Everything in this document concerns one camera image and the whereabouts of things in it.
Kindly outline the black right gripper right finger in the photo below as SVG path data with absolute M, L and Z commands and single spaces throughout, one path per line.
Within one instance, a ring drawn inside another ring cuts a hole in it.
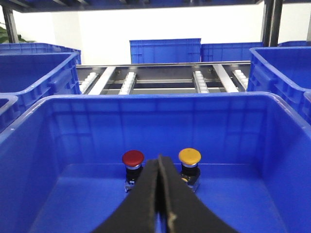
M 158 156 L 158 211 L 163 233 L 236 233 L 180 178 L 168 156 Z

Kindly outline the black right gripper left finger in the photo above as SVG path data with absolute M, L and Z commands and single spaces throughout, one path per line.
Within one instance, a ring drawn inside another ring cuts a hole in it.
M 134 188 L 94 233 L 154 233 L 159 163 L 147 161 Z

